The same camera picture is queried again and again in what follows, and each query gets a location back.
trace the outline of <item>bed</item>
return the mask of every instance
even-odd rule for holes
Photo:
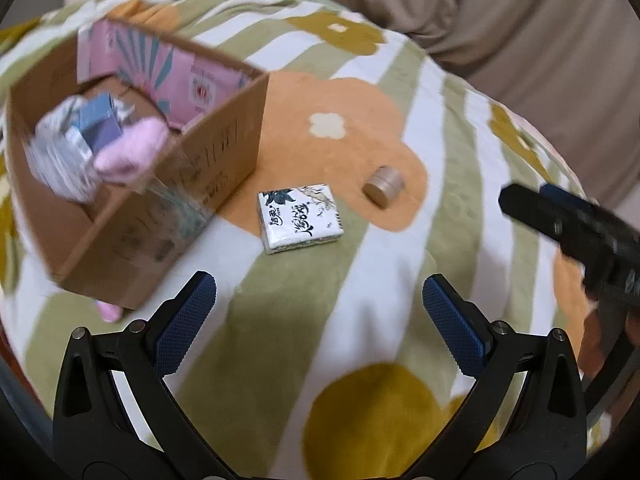
[[[563,327],[577,352],[589,310],[580,269],[497,204],[513,180],[584,195],[526,120],[406,35],[333,0],[89,0],[45,15],[0,57],[0,94],[61,38],[108,12],[270,70],[261,151],[257,171],[158,290],[115,324],[48,279],[1,159],[0,319],[49,413],[76,326],[103,333],[148,319],[196,270],[216,278],[216,306],[166,382],[247,477],[393,477],[427,446],[472,385],[422,308],[422,282],[434,272],[519,332]],[[318,114],[339,115],[340,135],[314,128]],[[326,149],[305,151],[318,135]],[[397,206],[380,211],[363,199],[359,157],[402,169],[408,186]],[[334,190],[344,236],[264,254],[255,191],[311,178]],[[126,381],[116,382],[139,436],[153,443]],[[519,386],[484,445],[508,420]]]

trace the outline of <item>label on pink package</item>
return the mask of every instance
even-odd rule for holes
[[[249,81],[132,25],[100,20],[78,31],[78,82],[106,75],[144,92],[173,128],[218,108]]]

